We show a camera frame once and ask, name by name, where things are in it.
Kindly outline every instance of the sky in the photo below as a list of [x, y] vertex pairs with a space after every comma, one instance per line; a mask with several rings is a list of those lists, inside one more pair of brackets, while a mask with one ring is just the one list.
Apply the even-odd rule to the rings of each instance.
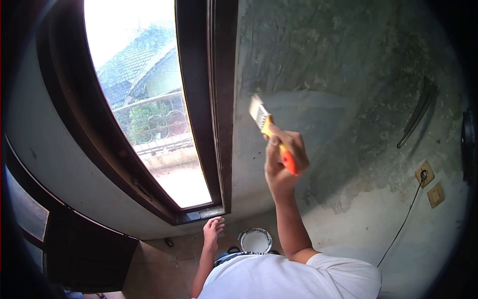
[[85, 0], [85, 25], [96, 69], [151, 23], [174, 22], [174, 0]]

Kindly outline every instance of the orange handle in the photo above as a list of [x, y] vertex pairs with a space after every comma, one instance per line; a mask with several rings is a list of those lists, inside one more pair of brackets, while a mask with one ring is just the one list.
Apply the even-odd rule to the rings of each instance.
[[[272, 115], [268, 115], [266, 117], [266, 120], [264, 122], [264, 126], [261, 130], [262, 134], [266, 134], [267, 136], [271, 137], [272, 132], [269, 130], [269, 124], [274, 123], [274, 119], [272, 118]], [[285, 145], [281, 142], [279, 143], [279, 155], [281, 156], [282, 164], [284, 164], [284, 167], [293, 175], [298, 174], [298, 169], [297, 165], [294, 160], [294, 156], [292, 153], [285, 147]]]
[[288, 150], [282, 152], [281, 153], [281, 159], [282, 159], [282, 164], [284, 164], [284, 167], [290, 173], [292, 173], [293, 175], [296, 176], [298, 174], [298, 169], [297, 169], [297, 165], [295, 164], [294, 156], [292, 156], [292, 153]]

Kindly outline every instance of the green plant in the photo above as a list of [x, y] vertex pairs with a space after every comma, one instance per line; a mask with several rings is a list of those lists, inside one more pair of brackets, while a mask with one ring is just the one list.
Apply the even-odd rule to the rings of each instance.
[[158, 133], [164, 138], [168, 135], [166, 119], [164, 116], [168, 112], [168, 106], [161, 102], [155, 102], [132, 108], [129, 111], [132, 138], [130, 143], [147, 143], [156, 138]]

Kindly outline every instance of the fence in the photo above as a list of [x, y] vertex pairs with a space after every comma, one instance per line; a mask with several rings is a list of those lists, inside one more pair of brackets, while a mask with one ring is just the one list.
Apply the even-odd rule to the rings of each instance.
[[194, 146], [182, 91], [138, 101], [113, 114], [138, 155]]

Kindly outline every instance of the hand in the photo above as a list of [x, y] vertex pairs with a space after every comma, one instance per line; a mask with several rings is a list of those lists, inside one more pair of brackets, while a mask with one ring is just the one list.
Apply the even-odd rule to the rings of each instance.
[[[266, 163], [264, 165], [264, 172], [266, 176], [267, 185], [271, 190], [274, 200], [281, 196], [290, 195], [294, 192], [294, 187], [299, 178], [304, 174], [310, 165], [309, 159], [305, 154], [304, 142], [300, 133], [291, 131], [282, 131], [273, 124], [270, 124], [269, 129], [273, 135], [269, 139], [266, 148]], [[298, 175], [291, 174], [284, 165], [279, 161], [279, 143], [282, 142], [287, 149], [294, 156], [295, 163], [299, 169]]]
[[211, 218], [203, 227], [204, 232], [204, 249], [216, 252], [217, 250], [217, 234], [224, 230], [224, 218], [221, 216]]

